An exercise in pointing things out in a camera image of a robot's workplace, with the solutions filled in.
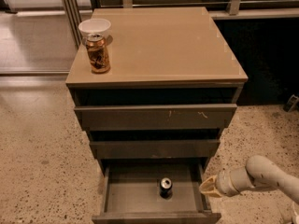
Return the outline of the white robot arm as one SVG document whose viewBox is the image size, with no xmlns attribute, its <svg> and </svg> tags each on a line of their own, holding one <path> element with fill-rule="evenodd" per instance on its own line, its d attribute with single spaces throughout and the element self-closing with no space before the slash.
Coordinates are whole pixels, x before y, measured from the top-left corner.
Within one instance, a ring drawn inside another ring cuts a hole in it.
<svg viewBox="0 0 299 224">
<path fill-rule="evenodd" d="M 203 195 L 214 198 L 234 197 L 242 191 L 276 189 L 292 200 L 292 220 L 288 224 L 299 224 L 299 178 L 285 173 L 264 156 L 254 155 L 244 166 L 222 170 L 199 186 Z"/>
</svg>

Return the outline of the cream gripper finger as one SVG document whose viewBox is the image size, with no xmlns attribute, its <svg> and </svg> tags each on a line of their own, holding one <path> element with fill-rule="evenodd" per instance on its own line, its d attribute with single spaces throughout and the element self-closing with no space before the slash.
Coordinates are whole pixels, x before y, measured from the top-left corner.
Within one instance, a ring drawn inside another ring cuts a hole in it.
<svg viewBox="0 0 299 224">
<path fill-rule="evenodd" d="M 200 190 L 213 190 L 216 187 L 217 177 L 215 175 L 207 178 L 201 185 Z"/>
<path fill-rule="evenodd" d="M 219 191 L 214 187 L 214 186 L 200 186 L 200 192 L 208 197 L 212 197 L 212 198 L 220 198 L 221 194 L 219 193 Z"/>
</svg>

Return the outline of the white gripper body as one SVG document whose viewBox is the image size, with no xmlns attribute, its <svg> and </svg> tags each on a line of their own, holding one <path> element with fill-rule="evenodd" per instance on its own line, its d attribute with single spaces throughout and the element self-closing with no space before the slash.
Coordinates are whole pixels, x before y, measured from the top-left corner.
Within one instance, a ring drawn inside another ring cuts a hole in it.
<svg viewBox="0 0 299 224">
<path fill-rule="evenodd" d="M 234 186 L 237 170 L 222 170 L 217 174 L 216 189 L 218 192 L 227 197 L 233 197 L 239 194 Z"/>
</svg>

